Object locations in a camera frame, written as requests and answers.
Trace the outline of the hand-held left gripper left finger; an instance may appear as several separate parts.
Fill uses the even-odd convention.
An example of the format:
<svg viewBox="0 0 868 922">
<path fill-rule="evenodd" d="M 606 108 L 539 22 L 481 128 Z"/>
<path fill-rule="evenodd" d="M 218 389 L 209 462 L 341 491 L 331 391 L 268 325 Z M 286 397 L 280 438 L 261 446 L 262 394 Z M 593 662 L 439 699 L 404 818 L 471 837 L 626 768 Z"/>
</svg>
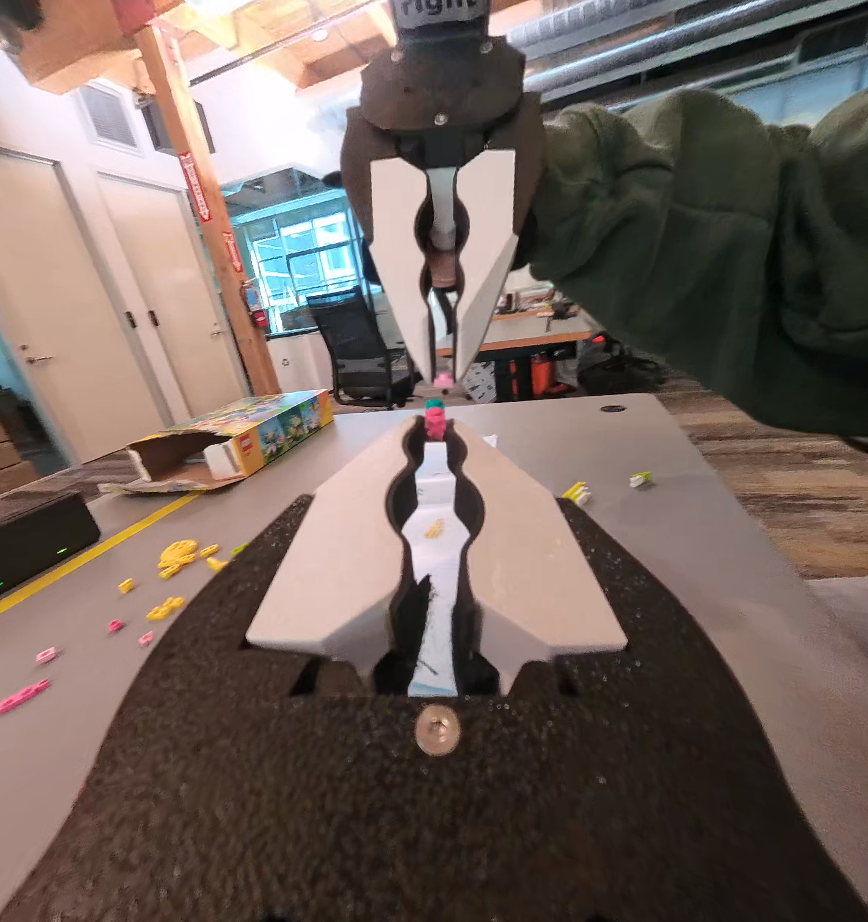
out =
<svg viewBox="0 0 868 922">
<path fill-rule="evenodd" d="M 410 417 L 317 488 L 246 630 L 251 646 L 341 661 L 378 694 L 408 694 L 428 577 L 403 529 L 426 445 L 423 418 Z"/>
</svg>

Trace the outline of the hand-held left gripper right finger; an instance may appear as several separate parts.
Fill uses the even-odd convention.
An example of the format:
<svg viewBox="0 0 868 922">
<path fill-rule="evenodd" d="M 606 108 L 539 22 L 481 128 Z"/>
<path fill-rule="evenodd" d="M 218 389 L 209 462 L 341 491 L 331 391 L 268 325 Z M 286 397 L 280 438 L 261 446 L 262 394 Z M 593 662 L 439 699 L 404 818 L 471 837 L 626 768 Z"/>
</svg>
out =
<svg viewBox="0 0 868 922">
<path fill-rule="evenodd" d="M 529 663 L 624 650 L 565 506 L 464 423 L 448 424 L 445 444 L 468 531 L 451 615 L 458 694 L 506 694 Z"/>
</svg>

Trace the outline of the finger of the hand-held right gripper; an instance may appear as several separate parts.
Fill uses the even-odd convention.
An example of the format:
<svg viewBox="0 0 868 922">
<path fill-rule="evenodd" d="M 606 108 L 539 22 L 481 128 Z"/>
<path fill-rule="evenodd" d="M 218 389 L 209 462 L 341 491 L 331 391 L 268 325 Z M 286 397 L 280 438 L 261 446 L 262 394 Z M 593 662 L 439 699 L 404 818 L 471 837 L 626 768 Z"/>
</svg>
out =
<svg viewBox="0 0 868 922">
<path fill-rule="evenodd" d="M 461 381 L 484 344 L 517 249 L 514 231 L 516 155 L 488 149 L 461 167 L 456 197 L 468 220 L 459 252 L 462 293 L 455 308 L 453 376 Z"/>
<path fill-rule="evenodd" d="M 383 158 L 370 163 L 370 180 L 372 259 L 405 347 L 431 383 L 436 354 L 425 281 L 427 256 L 416 232 L 428 199 L 428 178 L 401 158 Z"/>
</svg>

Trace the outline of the person's right forearm green sleeve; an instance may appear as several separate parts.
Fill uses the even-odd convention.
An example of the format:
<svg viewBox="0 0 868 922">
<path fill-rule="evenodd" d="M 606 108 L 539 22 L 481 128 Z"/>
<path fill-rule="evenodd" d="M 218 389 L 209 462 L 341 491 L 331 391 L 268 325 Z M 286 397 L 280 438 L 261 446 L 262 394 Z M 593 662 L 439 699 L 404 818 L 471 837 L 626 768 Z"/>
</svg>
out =
<svg viewBox="0 0 868 922">
<path fill-rule="evenodd" d="M 682 88 L 544 131 L 535 278 L 753 420 L 868 454 L 868 89 L 811 127 Z"/>
</svg>

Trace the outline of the colourful lego box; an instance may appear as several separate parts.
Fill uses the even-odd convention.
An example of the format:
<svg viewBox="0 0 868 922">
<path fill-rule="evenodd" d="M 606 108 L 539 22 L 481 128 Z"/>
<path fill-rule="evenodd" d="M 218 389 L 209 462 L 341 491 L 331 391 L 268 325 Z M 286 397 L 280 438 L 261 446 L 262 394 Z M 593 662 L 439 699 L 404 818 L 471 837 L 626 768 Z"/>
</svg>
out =
<svg viewBox="0 0 868 922">
<path fill-rule="evenodd" d="M 241 399 L 128 444 L 136 478 L 101 482 L 98 489 L 122 496 L 220 490 L 256 474 L 333 420 L 326 390 Z"/>
</svg>

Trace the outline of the scattered small Lego pieces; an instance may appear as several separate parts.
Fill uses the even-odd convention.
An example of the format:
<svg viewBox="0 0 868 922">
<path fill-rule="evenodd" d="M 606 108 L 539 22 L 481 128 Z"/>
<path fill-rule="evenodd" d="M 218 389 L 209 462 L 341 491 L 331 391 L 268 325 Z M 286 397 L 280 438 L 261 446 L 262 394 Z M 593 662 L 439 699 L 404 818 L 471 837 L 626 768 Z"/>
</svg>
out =
<svg viewBox="0 0 868 922">
<path fill-rule="evenodd" d="M 101 557 L 109 550 L 117 547 L 133 536 L 139 535 L 146 528 L 157 524 L 166 516 L 176 512 L 177 510 L 186 506 L 188 503 L 195 501 L 200 496 L 202 496 L 202 492 L 198 490 L 193 491 L 179 499 L 171 501 L 163 507 L 144 516 L 136 523 L 130 524 L 128 527 L 118 531 L 116 534 L 96 542 L 92 547 L 83 550 L 74 557 L 60 562 L 57 566 L 40 574 L 33 580 L 25 582 L 23 585 L 15 588 L 13 592 L 3 594 L 0 598 L 0 616 L 10 611 L 14 606 L 23 603 L 25 600 L 48 588 L 55 582 L 59 582 L 64 577 L 70 575 L 76 570 L 79 570 L 88 562 Z"/>
</svg>

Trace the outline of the long pink lego piece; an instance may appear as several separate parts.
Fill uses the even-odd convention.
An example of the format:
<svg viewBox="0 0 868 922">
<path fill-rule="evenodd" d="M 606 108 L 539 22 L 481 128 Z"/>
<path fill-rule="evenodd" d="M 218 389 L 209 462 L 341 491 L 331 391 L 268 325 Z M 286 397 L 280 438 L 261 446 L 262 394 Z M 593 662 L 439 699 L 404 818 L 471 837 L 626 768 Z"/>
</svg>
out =
<svg viewBox="0 0 868 922">
<path fill-rule="evenodd" d="M 15 691 L 12 695 L 0 701 L 0 716 L 8 714 L 22 705 L 46 692 L 52 685 L 49 679 L 40 679 L 36 683 L 26 685 Z"/>
</svg>

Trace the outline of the open instruction booklet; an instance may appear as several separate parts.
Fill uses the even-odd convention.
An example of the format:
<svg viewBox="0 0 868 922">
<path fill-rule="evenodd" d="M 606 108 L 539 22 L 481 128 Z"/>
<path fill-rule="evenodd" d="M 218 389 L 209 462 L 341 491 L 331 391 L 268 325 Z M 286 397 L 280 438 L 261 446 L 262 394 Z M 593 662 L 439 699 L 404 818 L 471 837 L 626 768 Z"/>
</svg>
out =
<svg viewBox="0 0 868 922">
<path fill-rule="evenodd" d="M 410 697 L 454 697 L 452 615 L 458 593 L 460 558 L 469 532 L 454 510 L 456 478 L 447 446 L 429 442 L 416 472 L 418 505 L 403 527 L 417 582 L 429 579 L 428 613 Z"/>
</svg>

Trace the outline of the black mesh office chair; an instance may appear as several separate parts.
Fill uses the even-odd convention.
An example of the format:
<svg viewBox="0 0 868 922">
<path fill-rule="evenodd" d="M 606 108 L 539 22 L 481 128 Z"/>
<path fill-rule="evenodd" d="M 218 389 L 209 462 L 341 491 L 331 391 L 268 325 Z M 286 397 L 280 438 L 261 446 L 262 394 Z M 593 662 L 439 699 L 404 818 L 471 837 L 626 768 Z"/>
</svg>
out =
<svg viewBox="0 0 868 922">
<path fill-rule="evenodd" d="M 330 354 L 332 393 L 348 408 L 402 409 L 415 395 L 415 365 L 390 348 L 363 291 L 309 295 L 306 305 Z"/>
</svg>

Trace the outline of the wooden table with black legs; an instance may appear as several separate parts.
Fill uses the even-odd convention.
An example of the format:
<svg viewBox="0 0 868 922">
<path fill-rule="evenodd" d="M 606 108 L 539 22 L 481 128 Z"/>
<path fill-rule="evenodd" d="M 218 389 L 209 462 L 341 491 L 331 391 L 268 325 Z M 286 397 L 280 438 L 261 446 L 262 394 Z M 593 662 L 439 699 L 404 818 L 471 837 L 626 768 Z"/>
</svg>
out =
<svg viewBox="0 0 868 922">
<path fill-rule="evenodd" d="M 494 315 L 466 374 L 489 364 L 495 402 L 529 401 L 555 385 L 555 362 L 575 358 L 578 345 L 598 333 L 580 310 L 564 318 L 548 309 Z"/>
</svg>

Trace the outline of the white recycling bin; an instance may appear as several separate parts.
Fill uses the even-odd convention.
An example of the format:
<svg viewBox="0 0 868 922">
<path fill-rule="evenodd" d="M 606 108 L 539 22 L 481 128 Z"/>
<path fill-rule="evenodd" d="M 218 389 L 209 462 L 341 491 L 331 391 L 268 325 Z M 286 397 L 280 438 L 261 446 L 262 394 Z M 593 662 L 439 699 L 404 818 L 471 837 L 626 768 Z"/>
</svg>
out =
<svg viewBox="0 0 868 922">
<path fill-rule="evenodd" d="M 284 393 L 332 390 L 331 356 L 318 330 L 269 338 L 267 346 Z"/>
</svg>

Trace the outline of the white door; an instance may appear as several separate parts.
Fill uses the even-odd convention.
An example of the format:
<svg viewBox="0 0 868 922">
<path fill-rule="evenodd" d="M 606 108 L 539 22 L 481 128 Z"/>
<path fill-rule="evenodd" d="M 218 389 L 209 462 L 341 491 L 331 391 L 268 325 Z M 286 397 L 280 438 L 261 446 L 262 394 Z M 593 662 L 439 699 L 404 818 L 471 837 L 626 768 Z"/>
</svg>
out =
<svg viewBox="0 0 868 922">
<path fill-rule="evenodd" d="M 142 347 L 184 424 L 246 394 L 186 195 L 101 173 L 99 190 L 140 293 Z"/>
<path fill-rule="evenodd" d="M 60 166 L 0 151 L 0 333 L 75 462 L 163 427 Z"/>
</svg>

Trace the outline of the black box with green light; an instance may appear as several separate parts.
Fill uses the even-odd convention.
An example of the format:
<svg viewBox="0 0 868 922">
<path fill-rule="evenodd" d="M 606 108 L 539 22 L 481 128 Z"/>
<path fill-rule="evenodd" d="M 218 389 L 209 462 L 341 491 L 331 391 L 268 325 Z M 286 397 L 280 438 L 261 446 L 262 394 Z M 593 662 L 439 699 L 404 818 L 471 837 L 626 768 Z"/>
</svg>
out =
<svg viewBox="0 0 868 922">
<path fill-rule="evenodd" d="M 101 528 L 74 491 L 0 522 L 0 596 L 100 540 Z"/>
</svg>

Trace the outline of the person's grey trousers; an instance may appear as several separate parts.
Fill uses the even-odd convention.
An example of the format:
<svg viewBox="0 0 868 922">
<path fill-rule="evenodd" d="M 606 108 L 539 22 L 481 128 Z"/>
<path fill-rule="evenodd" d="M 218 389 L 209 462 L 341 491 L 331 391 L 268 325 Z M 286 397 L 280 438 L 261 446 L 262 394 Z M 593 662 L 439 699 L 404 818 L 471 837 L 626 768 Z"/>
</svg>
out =
<svg viewBox="0 0 868 922">
<path fill-rule="evenodd" d="M 818 644 L 835 694 L 822 731 L 833 764 L 822 834 L 868 903 L 868 576 L 806 587 L 826 617 Z"/>
</svg>

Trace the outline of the wooden post with red signs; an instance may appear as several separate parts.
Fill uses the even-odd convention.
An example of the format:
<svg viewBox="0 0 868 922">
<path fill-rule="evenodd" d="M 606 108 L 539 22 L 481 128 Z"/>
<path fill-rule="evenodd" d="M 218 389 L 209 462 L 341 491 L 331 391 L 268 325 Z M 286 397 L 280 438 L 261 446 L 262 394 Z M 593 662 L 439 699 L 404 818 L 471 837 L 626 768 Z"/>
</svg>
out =
<svg viewBox="0 0 868 922">
<path fill-rule="evenodd" d="M 158 102 L 174 146 L 175 153 L 191 152 L 211 209 L 211 221 L 200 225 L 236 350 L 245 369 L 250 389 L 257 396 L 281 393 L 271 361 L 267 342 L 261 329 L 252 325 L 240 285 L 247 279 L 232 270 L 221 234 L 233 231 L 230 216 L 220 190 L 207 142 L 197 118 L 186 76 L 185 64 L 177 41 L 163 30 L 157 19 L 150 20 L 135 33 L 143 62 L 154 87 Z"/>
</svg>

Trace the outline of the silver ceiling duct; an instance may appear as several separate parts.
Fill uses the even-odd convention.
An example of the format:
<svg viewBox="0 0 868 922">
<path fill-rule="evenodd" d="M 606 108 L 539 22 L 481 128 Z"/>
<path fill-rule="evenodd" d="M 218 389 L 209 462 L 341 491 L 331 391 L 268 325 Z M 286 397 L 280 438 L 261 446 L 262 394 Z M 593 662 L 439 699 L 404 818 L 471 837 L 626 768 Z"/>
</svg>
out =
<svg viewBox="0 0 868 922">
<path fill-rule="evenodd" d="M 585 1 L 555 6 L 543 15 L 513 25 L 509 43 L 536 59 L 638 33 L 651 27 L 681 25 L 747 1 Z"/>
</svg>

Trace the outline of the long red post sign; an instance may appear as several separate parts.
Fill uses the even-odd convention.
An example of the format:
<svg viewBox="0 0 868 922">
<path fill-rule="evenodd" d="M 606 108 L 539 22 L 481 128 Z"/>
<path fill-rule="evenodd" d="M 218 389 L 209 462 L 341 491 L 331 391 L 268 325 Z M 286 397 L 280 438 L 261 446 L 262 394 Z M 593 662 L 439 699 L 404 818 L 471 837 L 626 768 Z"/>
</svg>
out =
<svg viewBox="0 0 868 922">
<path fill-rule="evenodd" d="M 178 152 L 176 156 L 183 171 L 190 198 L 197 211 L 197 218 L 201 223 L 208 223 L 212 217 L 211 209 L 201 182 L 196 159 L 191 152 Z"/>
</svg>

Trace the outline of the black wall speaker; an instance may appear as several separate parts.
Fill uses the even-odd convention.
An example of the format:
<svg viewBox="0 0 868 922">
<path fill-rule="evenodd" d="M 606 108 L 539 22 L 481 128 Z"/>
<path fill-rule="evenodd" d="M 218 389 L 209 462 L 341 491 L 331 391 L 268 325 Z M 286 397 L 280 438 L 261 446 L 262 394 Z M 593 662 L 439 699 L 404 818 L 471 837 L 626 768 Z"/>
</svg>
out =
<svg viewBox="0 0 868 922">
<path fill-rule="evenodd" d="M 169 156 L 176 156 L 174 146 L 172 145 L 171 138 L 163 117 L 163 112 L 156 99 L 151 95 L 138 97 L 137 108 L 141 113 L 143 121 L 146 125 L 152 148 L 158 153 Z M 213 144 L 211 133 L 209 132 L 209 124 L 205 110 L 197 101 L 195 101 L 195 108 L 197 111 L 197 118 L 200 122 L 201 130 L 208 145 L 209 153 L 214 153 L 215 146 Z"/>
</svg>

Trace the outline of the white wall air vent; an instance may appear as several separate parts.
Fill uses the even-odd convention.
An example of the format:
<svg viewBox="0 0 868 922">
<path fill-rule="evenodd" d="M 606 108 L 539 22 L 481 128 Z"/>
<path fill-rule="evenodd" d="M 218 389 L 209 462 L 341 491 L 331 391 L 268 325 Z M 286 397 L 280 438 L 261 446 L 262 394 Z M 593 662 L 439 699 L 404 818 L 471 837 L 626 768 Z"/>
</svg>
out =
<svg viewBox="0 0 868 922">
<path fill-rule="evenodd" d="M 75 94 L 95 143 L 123 151 L 140 151 L 125 100 L 120 93 L 105 86 L 89 84 L 79 87 Z"/>
</svg>

